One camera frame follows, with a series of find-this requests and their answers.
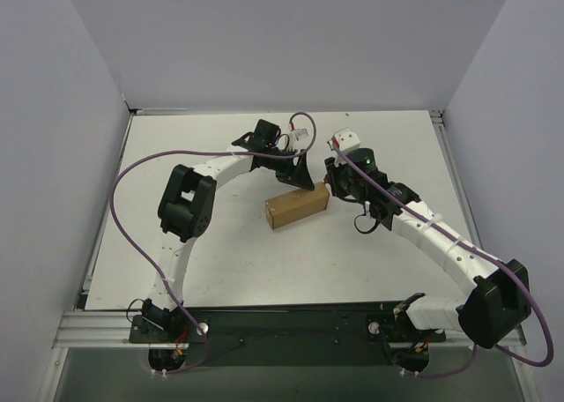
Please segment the aluminium front rail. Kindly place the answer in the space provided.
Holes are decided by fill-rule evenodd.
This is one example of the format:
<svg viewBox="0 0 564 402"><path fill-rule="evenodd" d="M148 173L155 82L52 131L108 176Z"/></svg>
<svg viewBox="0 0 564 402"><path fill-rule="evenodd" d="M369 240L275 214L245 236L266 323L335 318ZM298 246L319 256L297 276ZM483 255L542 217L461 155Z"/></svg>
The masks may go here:
<svg viewBox="0 0 564 402"><path fill-rule="evenodd" d="M340 343L386 341L392 345L430 339L434 343L471 339L462 331L432 325L412 326L395 302L362 302L182 309L186 323L168 334L146 321L142 309L71 311L63 315L56 347L138 345L171 348L199 345L206 339L312 338Z"/></svg>

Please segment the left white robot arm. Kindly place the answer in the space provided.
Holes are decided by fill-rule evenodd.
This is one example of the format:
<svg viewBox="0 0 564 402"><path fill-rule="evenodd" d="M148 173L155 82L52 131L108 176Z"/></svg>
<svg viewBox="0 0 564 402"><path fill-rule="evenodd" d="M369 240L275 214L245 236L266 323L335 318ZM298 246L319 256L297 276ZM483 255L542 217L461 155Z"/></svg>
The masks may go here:
<svg viewBox="0 0 564 402"><path fill-rule="evenodd" d="M212 220L216 191L234 178L258 168L275 173L278 181L313 190L307 155L296 148L306 129L289 123L287 133L260 119L254 130L235 139L221 154L193 167L175 166L158 207L162 243L156 278L142 308L150 332L161 341L175 339L185 316L183 282L190 253Z"/></svg>

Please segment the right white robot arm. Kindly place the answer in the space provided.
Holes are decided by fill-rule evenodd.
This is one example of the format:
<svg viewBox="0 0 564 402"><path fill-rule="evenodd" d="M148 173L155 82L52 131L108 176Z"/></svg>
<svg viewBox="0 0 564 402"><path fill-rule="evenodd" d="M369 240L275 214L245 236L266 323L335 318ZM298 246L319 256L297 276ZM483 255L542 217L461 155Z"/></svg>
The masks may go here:
<svg viewBox="0 0 564 402"><path fill-rule="evenodd" d="M430 210L416 192L390 181L378 169L371 149L355 149L345 161L329 157L324 165L325 181L334 197L362 205L377 226L412 243L463 294L462 298L415 294L397 305L397 320L419 331L461 331L489 349L531 315L531 303L522 293L529 286L526 268L512 260L501 270L469 251L470 242Z"/></svg>

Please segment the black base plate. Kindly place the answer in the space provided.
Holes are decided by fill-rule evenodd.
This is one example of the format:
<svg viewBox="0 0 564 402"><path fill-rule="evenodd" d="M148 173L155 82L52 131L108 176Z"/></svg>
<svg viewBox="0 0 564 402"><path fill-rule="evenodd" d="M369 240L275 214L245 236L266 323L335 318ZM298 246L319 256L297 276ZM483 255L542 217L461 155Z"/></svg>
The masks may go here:
<svg viewBox="0 0 564 402"><path fill-rule="evenodd" d="M410 365L428 364L442 331L418 331L396 319L396 303L192 308L131 319L129 342L148 346L159 372L184 367L363 367L390 365L405 350Z"/></svg>

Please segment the aluminium back rail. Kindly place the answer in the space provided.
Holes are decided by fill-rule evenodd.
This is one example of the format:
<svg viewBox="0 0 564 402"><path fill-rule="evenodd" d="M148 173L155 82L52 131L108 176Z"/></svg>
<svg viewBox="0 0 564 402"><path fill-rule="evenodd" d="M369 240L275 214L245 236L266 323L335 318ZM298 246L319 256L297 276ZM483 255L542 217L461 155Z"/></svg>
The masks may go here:
<svg viewBox="0 0 564 402"><path fill-rule="evenodd" d="M391 109L386 108L384 110L379 110L375 108L368 108L368 109L353 109L353 108L345 108L344 110L338 110L334 112L338 113L352 113L352 112L399 112L399 111L420 111L422 110L419 108L408 108L408 109ZM133 115L235 115L235 114L280 114L280 113L287 113L287 114L294 114L295 112L303 111L312 113L318 112L325 112L325 111L318 111L318 110L304 110L304 109L219 109L219 110L194 110L194 109L187 109L187 108L132 108L130 109L130 113ZM429 109L425 110L429 113L429 115L434 117L442 117L444 114L444 109Z"/></svg>

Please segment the aluminium rail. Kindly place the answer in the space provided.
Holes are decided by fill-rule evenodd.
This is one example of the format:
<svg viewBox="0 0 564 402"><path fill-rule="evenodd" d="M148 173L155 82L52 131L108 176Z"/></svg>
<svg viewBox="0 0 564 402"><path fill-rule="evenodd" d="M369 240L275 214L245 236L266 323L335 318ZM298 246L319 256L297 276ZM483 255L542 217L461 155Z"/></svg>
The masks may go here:
<svg viewBox="0 0 564 402"><path fill-rule="evenodd" d="M352 113L352 112L399 112L399 111L420 111L422 110L419 108L408 108L408 109L391 109L386 108L384 110L379 110L375 108L368 108L368 109L353 109L353 108L345 108L344 110L338 110L334 112L338 113ZM318 112L325 112L325 111L318 111L318 110L304 110L304 109L219 109L219 110L194 110L194 109L187 109L187 108L132 108L130 109L130 113L133 115L235 115L235 114L280 114L280 113L287 113L287 114L294 114L295 112L303 111L312 113ZM444 114L444 109L429 109L425 110L429 113L429 115L434 117L442 117Z"/></svg>
<svg viewBox="0 0 564 402"><path fill-rule="evenodd" d="M392 345L430 339L434 343L471 339L462 331L432 325L412 326L395 302L362 302L182 309L186 323L168 334L146 321L142 309L71 311L63 315L56 347L138 345L171 348L199 345L206 339L312 338L340 343L386 341Z"/></svg>

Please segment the brown cardboard express box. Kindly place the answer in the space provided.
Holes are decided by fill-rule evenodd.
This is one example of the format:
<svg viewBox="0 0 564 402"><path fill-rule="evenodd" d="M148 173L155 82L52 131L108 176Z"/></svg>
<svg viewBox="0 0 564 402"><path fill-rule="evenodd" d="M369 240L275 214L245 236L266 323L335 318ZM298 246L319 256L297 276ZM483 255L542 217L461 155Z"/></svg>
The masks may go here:
<svg viewBox="0 0 564 402"><path fill-rule="evenodd" d="M319 182L314 190L297 189L265 201L265 216L271 229L278 229L325 211L330 194Z"/></svg>

